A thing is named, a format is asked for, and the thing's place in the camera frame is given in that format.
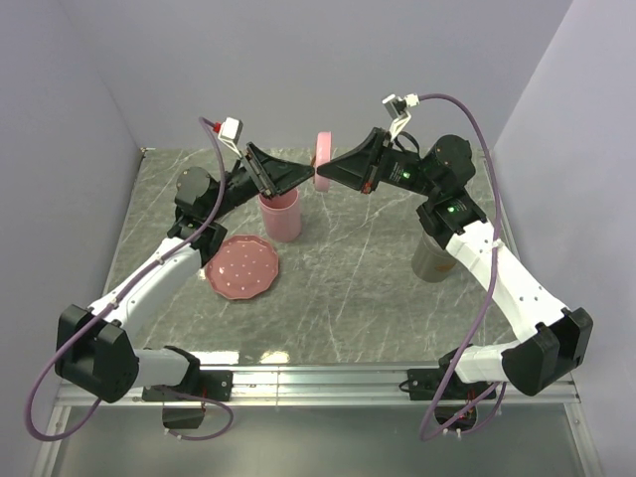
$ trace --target gray marble table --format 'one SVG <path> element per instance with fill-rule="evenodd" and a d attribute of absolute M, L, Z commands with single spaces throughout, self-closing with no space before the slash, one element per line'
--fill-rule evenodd
<path fill-rule="evenodd" d="M 309 149 L 268 151 L 309 163 Z M 483 157 L 469 185 L 493 217 Z M 231 166 L 229 157 L 226 165 Z M 115 287 L 164 238 L 174 218 L 178 174 L 190 166 L 215 173 L 209 150 L 148 150 L 141 163 L 108 288 Z M 292 243 L 275 243 L 280 273 L 265 293 L 231 302 L 215 293 L 203 273 L 193 276 L 134 337 L 135 347 L 174 345 L 218 352 L 219 364 L 329 364 L 436 360 L 456 348 L 485 292 L 463 267 L 442 283 L 428 284 L 410 269 L 421 235 L 415 209 L 422 197 L 382 185 L 369 196 L 333 184 L 328 194 L 311 183 L 299 188 L 303 231 Z M 228 238 L 266 238 L 256 199 L 222 220 Z M 477 345 L 514 339 L 491 307 Z"/>

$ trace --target pink disc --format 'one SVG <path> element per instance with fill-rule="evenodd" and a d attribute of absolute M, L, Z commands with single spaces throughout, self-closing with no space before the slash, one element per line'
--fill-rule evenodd
<path fill-rule="evenodd" d="M 316 164 L 314 167 L 316 171 L 318 166 L 327 164 L 331 161 L 331 132 L 319 132 L 318 139 L 316 140 Z M 318 175 L 318 172 L 314 175 L 314 187 L 318 192 L 329 191 L 329 179 Z"/>
<path fill-rule="evenodd" d="M 229 300 L 247 300 L 268 289 L 278 275 L 278 254 L 257 236 L 224 241 L 206 265 L 212 288 Z"/>

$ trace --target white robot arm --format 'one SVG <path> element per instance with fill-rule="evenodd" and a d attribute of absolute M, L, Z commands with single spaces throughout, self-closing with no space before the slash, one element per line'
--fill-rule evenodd
<path fill-rule="evenodd" d="M 366 194 L 386 182 L 425 195 L 428 200 L 417 209 L 424 230 L 463 263 L 484 288 L 490 282 L 493 247 L 498 249 L 493 297 L 517 340 L 469 347 L 455 375 L 463 384 L 510 382 L 520 392 L 535 395 L 580 365 L 591 318 L 580 308 L 570 312 L 539 285 L 500 240 L 492 243 L 492 225 L 465 190 L 466 182 L 475 174 L 467 141 L 443 136 L 424 157 L 419 157 L 416 152 L 392 148 L 397 134 L 400 131 L 374 128 L 363 144 L 320 166 L 318 173 Z M 240 156 L 228 174 L 228 189 L 217 217 L 257 194 L 283 194 L 313 174 L 311 166 L 272 158 L 248 143 L 246 155 Z M 139 270 L 187 239 L 208 215 L 218 195 L 217 181 L 201 168 L 184 171 L 178 183 L 175 225 Z M 210 260 L 225 234 L 223 227 L 212 223 L 200 238 L 136 282 L 120 302 L 113 302 L 114 297 L 131 283 L 137 271 L 87 309 L 69 307 L 60 319 L 59 348 L 87 320 L 107 305 L 115 305 L 103 323 L 63 356 L 56 372 L 108 402 L 118 400 L 133 387 L 167 386 L 200 396 L 197 358 L 170 347 L 133 350 L 130 340 L 165 298 Z"/>

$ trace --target purple cable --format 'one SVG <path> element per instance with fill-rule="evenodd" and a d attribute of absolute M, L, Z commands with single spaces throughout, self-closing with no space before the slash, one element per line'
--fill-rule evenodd
<path fill-rule="evenodd" d="M 220 183 L 219 183 L 219 194 L 217 195 L 217 201 L 215 202 L 215 206 L 212 208 L 212 211 L 210 212 L 210 215 L 208 216 L 206 221 L 203 222 L 201 224 L 201 226 L 198 229 L 196 229 L 195 232 L 191 236 L 189 236 L 187 239 L 183 240 L 178 245 L 172 247 L 170 250 L 166 251 L 156 261 L 153 261 L 152 263 L 146 265 L 144 268 L 139 270 L 139 272 L 135 276 L 133 276 L 130 279 L 130 281 L 123 288 L 121 288 L 121 291 L 119 291 L 119 293 L 117 293 L 117 295 L 115 296 L 115 300 L 117 302 L 121 301 L 130 292 L 130 290 L 137 283 L 139 283 L 139 281 L 144 276 L 146 276 L 148 274 L 148 272 L 150 272 L 152 269 L 154 269 L 157 265 L 161 264 L 161 262 L 163 262 L 163 261 L 167 260 L 168 258 L 170 258 L 173 254 L 175 254 L 181 248 L 183 248 L 187 244 L 191 243 L 192 241 L 196 240 L 203 233 L 203 231 L 207 228 L 207 226 L 214 220 L 215 215 L 219 211 L 219 207 L 221 206 L 221 201 L 223 200 L 223 195 L 224 195 L 224 193 L 226 191 L 226 169 L 225 169 L 224 163 L 223 163 L 223 155 L 221 154 L 221 149 L 219 147 L 219 143 L 217 142 L 217 138 L 214 136 L 214 134 L 210 130 L 210 127 L 213 127 L 214 123 L 212 123 L 211 121 L 209 121 L 205 117 L 200 117 L 199 118 L 199 123 L 205 129 L 206 133 L 208 134 L 208 137 L 210 137 L 210 139 L 212 141 L 212 145 L 213 145 L 213 147 L 215 149 L 215 153 L 217 155 L 217 160 L 219 161 L 219 170 L 220 170 L 221 178 L 220 178 Z M 47 434 L 43 434 L 42 432 L 40 432 L 36 428 L 35 424 L 33 423 L 33 418 L 31 416 L 32 411 L 33 411 L 33 401 L 35 400 L 36 393 L 38 392 L 38 389 L 40 388 L 40 385 L 42 384 L 42 381 L 44 380 L 44 378 L 47 375 L 47 373 L 56 364 L 56 362 L 58 361 L 59 358 L 61 358 L 83 335 L 85 335 L 88 332 L 88 330 L 90 330 L 90 328 L 92 328 L 95 324 L 97 324 L 99 321 L 101 321 L 106 316 L 108 316 L 108 314 L 113 309 L 114 309 L 114 305 L 112 303 L 107 304 L 104 307 L 104 309 L 101 310 L 101 312 L 97 313 L 97 315 L 95 315 L 94 318 L 92 318 L 90 321 L 88 321 L 74 335 L 72 335 L 69 338 L 69 340 L 66 341 L 60 347 L 60 349 L 56 352 L 56 354 L 53 355 L 53 358 L 51 358 L 51 360 L 49 360 L 49 362 L 40 371 L 40 374 L 36 378 L 36 381 L 35 381 L 33 387 L 29 391 L 29 394 L 27 396 L 27 403 L 26 403 L 25 408 L 24 408 L 24 422 L 25 422 L 25 425 L 27 427 L 27 431 L 33 437 L 35 437 L 36 439 L 41 440 L 43 442 L 53 442 L 55 440 L 66 439 L 67 437 L 73 435 L 75 432 L 80 430 L 80 428 L 84 424 L 86 424 L 86 422 L 90 419 L 90 417 L 93 415 L 93 413 L 95 412 L 95 410 L 97 409 L 97 407 L 101 403 L 101 399 L 98 398 L 92 404 L 92 406 L 88 410 L 88 413 L 86 414 L 85 418 L 82 419 L 79 424 L 77 424 L 75 427 L 73 427 L 73 428 L 71 428 L 69 430 L 66 430 L 65 432 L 62 432 L 60 434 L 55 434 L 55 435 L 47 435 Z"/>
<path fill-rule="evenodd" d="M 468 110 L 468 108 L 466 107 L 466 105 L 464 103 L 462 103 L 459 99 L 457 99 L 457 98 L 455 98 L 453 96 L 450 96 L 448 94 L 442 94 L 442 93 L 421 94 L 421 95 L 418 96 L 418 98 L 419 98 L 420 102 L 426 101 L 427 99 L 444 99 L 446 101 L 452 102 L 457 107 L 459 107 L 464 112 L 464 114 L 466 114 L 466 117 L 468 117 L 468 120 L 470 121 L 471 125 L 473 126 L 473 129 L 475 130 L 475 134 L 477 135 L 477 139 L 479 140 L 479 144 L 480 144 L 481 148 L 484 151 L 484 155 L 486 156 L 486 167 L 488 168 L 488 173 L 490 175 L 490 180 L 492 181 L 493 196 L 495 198 L 495 224 L 493 225 L 493 228 L 494 228 L 494 231 L 493 231 L 493 243 L 494 243 L 495 240 L 497 240 L 499 238 L 499 235 L 501 234 L 501 228 L 502 228 L 501 197 L 500 197 L 500 194 L 499 194 L 499 184 L 497 183 L 497 175 L 495 174 L 495 166 L 493 164 L 493 159 L 492 159 L 492 157 L 490 155 L 490 151 L 488 150 L 488 145 L 486 144 L 486 139 L 484 138 L 484 135 L 481 132 L 481 129 L 480 129 L 479 125 L 477 124 L 477 121 L 475 120 L 475 117 Z M 441 383 L 439 384 L 439 387 L 437 388 L 437 391 L 435 392 L 435 395 L 433 396 L 433 399 L 430 402 L 430 406 L 426 410 L 426 413 L 424 414 L 424 418 L 422 419 L 421 424 L 419 425 L 419 438 L 421 440 L 423 440 L 423 441 L 430 440 L 430 439 L 436 437 L 437 435 L 439 435 L 440 432 L 442 432 L 444 429 L 448 428 L 455 420 L 457 420 L 459 418 L 459 416 L 463 412 L 465 412 L 469 408 L 477 405 L 481 400 L 483 400 L 490 392 L 492 392 L 499 385 L 499 383 L 493 384 L 486 392 L 482 393 L 476 399 L 474 399 L 471 402 L 469 402 L 462 410 L 457 412 L 456 415 L 453 418 L 451 418 L 451 419 L 447 420 L 446 422 L 444 422 L 444 424 L 441 425 L 432 434 L 430 434 L 430 435 L 425 435 L 424 434 L 424 432 L 426 431 L 426 427 L 428 426 L 428 424 L 430 423 L 430 420 L 433 417 L 433 413 L 435 412 L 435 408 L 437 407 L 437 405 L 441 401 L 441 398 L 442 398 L 442 396 L 444 394 L 444 391 L 446 391 L 446 387 L 448 386 L 448 383 L 450 382 L 450 379 L 453 376 L 453 373 L 455 372 L 455 369 L 457 368 L 457 364 L 459 363 L 459 359 L 461 358 L 461 355 L 464 353 L 466 348 L 468 348 L 468 345 L 470 344 L 471 340 L 473 339 L 473 337 L 477 333 L 477 330 L 479 329 L 479 326 L 484 321 L 484 318 L 486 316 L 486 312 L 488 311 L 488 307 L 490 306 L 490 304 L 493 301 L 493 294 L 495 292 L 495 285 L 497 283 L 497 252 L 498 252 L 497 248 L 493 247 L 493 249 L 492 249 L 492 264 L 491 264 L 490 283 L 488 285 L 488 290 L 486 292 L 486 299 L 484 300 L 484 304 L 482 305 L 481 309 L 479 310 L 479 314 L 477 315 L 477 318 L 475 319 L 475 321 L 473 322 L 472 326 L 470 327 L 470 330 L 466 334 L 466 337 L 464 338 L 464 340 L 459 345 L 459 348 L 457 348 L 457 352 L 455 353 L 455 356 L 453 356 L 453 359 L 451 360 L 450 365 L 448 366 L 448 370 L 446 370 L 446 374 L 444 375 L 443 379 L 441 380 Z M 497 409 L 501 405 L 501 401 L 502 401 L 502 399 L 504 397 L 505 390 L 506 390 L 506 384 L 504 383 L 502 385 L 502 388 L 501 388 L 501 391 L 500 391 L 500 394 L 499 394 L 499 398 L 497 399 L 497 402 L 495 403 L 495 407 L 493 408 L 491 414 L 489 414 L 486 417 L 486 419 L 480 425 L 478 425 L 475 428 L 471 429 L 471 431 L 474 432 L 475 430 L 483 427 L 483 425 L 485 425 L 488 421 L 490 421 L 490 419 L 492 419 L 493 415 L 495 415 L 495 413 L 497 412 Z"/>
<path fill-rule="evenodd" d="M 221 430 L 218 430 L 217 432 L 214 432 L 212 434 L 209 435 L 201 435 L 201 436 L 194 436 L 194 435 L 183 435 L 179 432 L 177 432 L 176 430 L 169 430 L 168 433 L 170 435 L 174 435 L 175 437 L 177 437 L 178 439 L 182 439 L 182 440 L 190 440 L 190 441 L 202 441 L 202 440 L 210 440 L 210 439 L 214 439 L 215 437 L 219 437 L 223 434 L 225 434 L 228 430 L 230 430 L 230 427 L 232 426 L 232 423 L 235 420 L 235 414 L 232 411 L 232 408 L 229 407 L 227 404 L 224 404 L 218 400 L 214 400 L 214 399 L 209 399 L 207 397 L 198 397 L 198 396 L 192 396 L 192 395 L 185 395 L 183 393 L 177 393 L 176 391 L 171 390 L 170 388 L 167 388 L 165 386 L 157 386 L 155 387 L 155 389 L 162 391 L 164 393 L 169 393 L 177 398 L 181 398 L 181 399 L 185 399 L 185 400 L 199 400 L 201 402 L 207 402 L 208 404 L 213 404 L 217 407 L 220 407 L 221 409 L 223 409 L 225 412 L 228 413 L 228 423 L 226 425 L 223 426 L 223 428 Z"/>

